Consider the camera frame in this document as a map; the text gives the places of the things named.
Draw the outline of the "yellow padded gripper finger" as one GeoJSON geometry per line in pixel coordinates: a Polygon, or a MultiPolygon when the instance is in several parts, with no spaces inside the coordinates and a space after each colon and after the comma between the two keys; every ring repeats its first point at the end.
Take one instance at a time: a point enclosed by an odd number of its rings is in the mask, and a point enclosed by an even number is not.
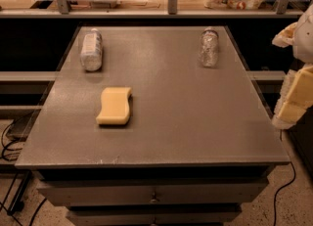
{"type": "Polygon", "coordinates": [[[277,101],[272,124],[278,129],[289,129],[313,106],[313,66],[298,71],[290,69],[285,76],[277,101]]]}
{"type": "Polygon", "coordinates": [[[297,23],[291,23],[281,30],[272,40],[272,44],[281,48],[286,48],[293,44],[293,37],[297,23]]]}

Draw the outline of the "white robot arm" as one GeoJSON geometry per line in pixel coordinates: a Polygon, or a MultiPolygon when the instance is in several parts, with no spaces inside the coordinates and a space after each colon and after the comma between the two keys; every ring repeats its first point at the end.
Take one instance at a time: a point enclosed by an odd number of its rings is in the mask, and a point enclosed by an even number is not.
{"type": "Polygon", "coordinates": [[[304,63],[301,69],[290,69],[286,74],[274,109],[272,124],[286,130],[313,106],[313,6],[278,33],[272,44],[282,48],[292,46],[293,56],[304,63]]]}

